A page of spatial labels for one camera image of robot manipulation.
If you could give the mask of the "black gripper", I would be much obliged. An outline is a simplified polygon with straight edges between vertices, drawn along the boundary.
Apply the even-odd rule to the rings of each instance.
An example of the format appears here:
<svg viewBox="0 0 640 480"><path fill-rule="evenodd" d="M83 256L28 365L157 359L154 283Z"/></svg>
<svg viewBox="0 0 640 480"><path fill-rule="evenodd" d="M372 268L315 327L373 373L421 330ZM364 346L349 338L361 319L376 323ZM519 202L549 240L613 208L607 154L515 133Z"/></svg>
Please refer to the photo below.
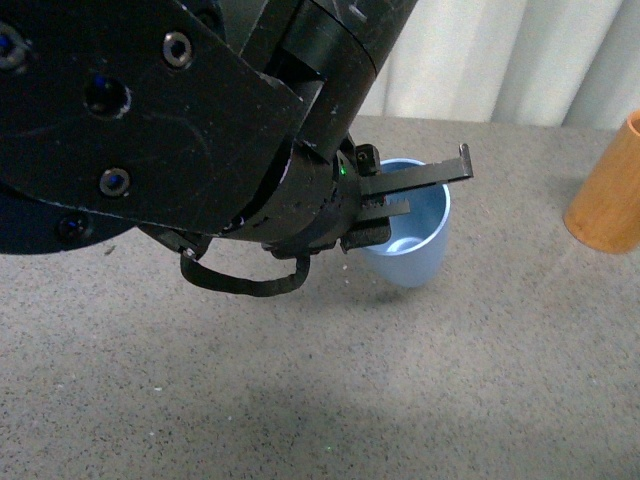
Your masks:
<svg viewBox="0 0 640 480"><path fill-rule="evenodd" d="M472 177L466 144L451 160L396 172L383 170L373 145L349 138L329 162L295 146L265 196L254 198L221 236L259 243L278 259L315 255L336 243L345 251L378 245L391 236L389 219L414 209L388 196Z"/></svg>

